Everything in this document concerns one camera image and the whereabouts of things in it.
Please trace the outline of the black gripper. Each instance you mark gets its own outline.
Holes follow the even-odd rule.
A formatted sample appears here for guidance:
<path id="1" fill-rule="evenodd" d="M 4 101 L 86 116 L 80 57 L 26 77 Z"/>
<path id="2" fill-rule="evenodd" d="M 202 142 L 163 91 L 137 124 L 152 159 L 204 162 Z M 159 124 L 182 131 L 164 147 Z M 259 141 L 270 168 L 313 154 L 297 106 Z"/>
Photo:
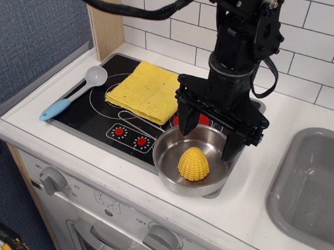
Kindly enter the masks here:
<path id="1" fill-rule="evenodd" d="M 175 97 L 178 102 L 179 130 L 183 136 L 191 133 L 205 115 L 230 131 L 226 137 L 222 160 L 231 162 L 245 145 L 257 146 L 268 120 L 259 112 L 249 97 L 265 98 L 271 90 L 256 93 L 253 81 L 258 64 L 243 70 L 225 67 L 214 54 L 209 58 L 207 79 L 180 74 Z"/>

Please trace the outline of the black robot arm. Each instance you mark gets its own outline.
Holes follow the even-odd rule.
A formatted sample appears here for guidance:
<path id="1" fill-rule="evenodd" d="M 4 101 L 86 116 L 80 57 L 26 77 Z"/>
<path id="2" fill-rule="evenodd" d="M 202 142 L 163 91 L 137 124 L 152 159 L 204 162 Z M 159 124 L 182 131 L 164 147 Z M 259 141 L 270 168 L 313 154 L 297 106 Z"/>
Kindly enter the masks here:
<path id="1" fill-rule="evenodd" d="M 271 56 L 284 41 L 279 14 L 284 0 L 209 0 L 217 6 L 217 41 L 206 79 L 178 77 L 179 130 L 197 126 L 200 115 L 228 130 L 222 159 L 232 161 L 247 145 L 258 145 L 268 120 L 253 105 L 254 79 L 261 62 L 277 77 Z"/>

